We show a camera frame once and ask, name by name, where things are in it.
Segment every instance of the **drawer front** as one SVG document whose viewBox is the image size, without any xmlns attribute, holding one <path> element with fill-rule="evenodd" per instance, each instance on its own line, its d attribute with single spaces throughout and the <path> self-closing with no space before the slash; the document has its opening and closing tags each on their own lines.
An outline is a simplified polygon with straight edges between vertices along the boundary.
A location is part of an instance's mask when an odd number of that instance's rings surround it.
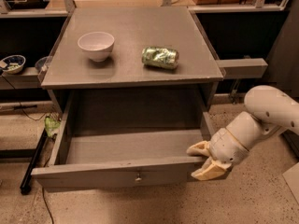
<svg viewBox="0 0 299 224">
<path fill-rule="evenodd" d="M 63 171 L 55 167 L 48 168 L 44 174 L 33 171 L 33 177 L 45 189 L 119 188 L 192 181 L 191 172 L 199 168 L 189 163 L 117 170 L 80 170 L 80 167 L 84 165 L 62 165 L 59 168 Z"/>
</svg>

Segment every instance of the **black cable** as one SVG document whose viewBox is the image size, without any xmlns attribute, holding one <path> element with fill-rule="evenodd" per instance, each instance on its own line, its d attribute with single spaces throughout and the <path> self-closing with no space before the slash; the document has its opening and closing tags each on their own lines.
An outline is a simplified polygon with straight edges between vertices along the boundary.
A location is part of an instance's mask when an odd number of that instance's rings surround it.
<svg viewBox="0 0 299 224">
<path fill-rule="evenodd" d="M 48 160 L 45 162 L 44 167 L 47 166 L 49 160 L 50 160 L 50 157 L 49 157 Z M 52 222 L 52 224 L 54 224 L 54 218 L 53 218 L 52 212 L 50 211 L 50 208 L 49 208 L 48 203 L 47 203 L 47 201 L 46 201 L 46 197 L 45 197 L 45 189 L 44 189 L 44 187 L 42 188 L 42 194 L 43 194 L 43 200 L 44 200 L 44 203 L 45 203 L 45 205 L 46 205 L 47 211 L 48 211 L 48 213 L 49 213 L 51 222 Z"/>
<path fill-rule="evenodd" d="M 12 87 L 12 89 L 15 91 L 16 90 L 16 88 L 5 78 L 5 77 L 3 77 L 3 76 L 1 76 L 11 87 Z M 20 104 L 20 107 L 21 107 L 21 111 L 22 111 L 22 113 L 24 113 L 24 115 L 26 116 L 26 117 L 28 117 L 29 119 L 31 119 L 31 120 L 34 120 L 34 121 L 40 121 L 47 113 L 45 113 L 45 114 L 43 114 L 39 119 L 34 119 L 34 118 L 32 118 L 32 117 L 30 117 L 26 112 L 25 112 L 25 110 L 23 109 L 23 106 L 21 105 L 21 102 L 19 101 L 19 104 Z"/>
</svg>

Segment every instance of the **concrete floor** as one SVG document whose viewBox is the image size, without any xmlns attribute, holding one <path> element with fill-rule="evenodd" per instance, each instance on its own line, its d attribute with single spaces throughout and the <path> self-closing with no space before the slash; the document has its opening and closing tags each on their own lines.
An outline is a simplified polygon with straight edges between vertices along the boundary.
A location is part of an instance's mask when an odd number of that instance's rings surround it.
<svg viewBox="0 0 299 224">
<path fill-rule="evenodd" d="M 242 104 L 213 105 L 215 130 L 228 124 Z M 26 109 L 33 118 L 50 112 L 49 105 Z M 0 113 L 0 148 L 35 147 L 43 119 L 33 121 L 19 111 Z M 50 155 L 48 142 L 38 163 Z M 298 223 L 299 205 L 282 174 L 298 160 L 282 137 L 255 146 L 226 180 L 123 189 L 47 193 L 54 223 Z M 20 184 L 28 160 L 0 160 L 0 223 L 51 223 L 42 188 L 34 180 L 28 195 Z"/>
</svg>

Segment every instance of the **drawer knob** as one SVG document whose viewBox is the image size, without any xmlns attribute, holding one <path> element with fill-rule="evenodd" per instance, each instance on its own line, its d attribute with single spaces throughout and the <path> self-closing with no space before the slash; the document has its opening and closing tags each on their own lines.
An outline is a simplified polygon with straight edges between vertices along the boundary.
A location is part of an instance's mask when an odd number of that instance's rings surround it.
<svg viewBox="0 0 299 224">
<path fill-rule="evenodd" d="M 141 181 L 142 181 L 141 174 L 138 173 L 138 174 L 137 174 L 137 177 L 136 177 L 136 179 L 135 179 L 135 182 L 136 182 L 136 183 L 140 183 Z"/>
</svg>

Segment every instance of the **gray cabinet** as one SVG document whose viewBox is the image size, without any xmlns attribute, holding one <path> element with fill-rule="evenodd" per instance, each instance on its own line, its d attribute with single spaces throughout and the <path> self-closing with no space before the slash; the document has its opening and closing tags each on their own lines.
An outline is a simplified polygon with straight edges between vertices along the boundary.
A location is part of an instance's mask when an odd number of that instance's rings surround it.
<svg viewBox="0 0 299 224">
<path fill-rule="evenodd" d="M 78 48 L 91 31 L 116 39 L 103 63 Z M 177 49 L 178 68 L 144 66 L 146 46 Z M 41 84 L 71 94 L 50 166 L 32 176 L 48 190 L 191 181 L 205 158 L 186 149 L 213 133 L 204 101 L 222 79 L 186 7 L 76 8 Z"/>
</svg>

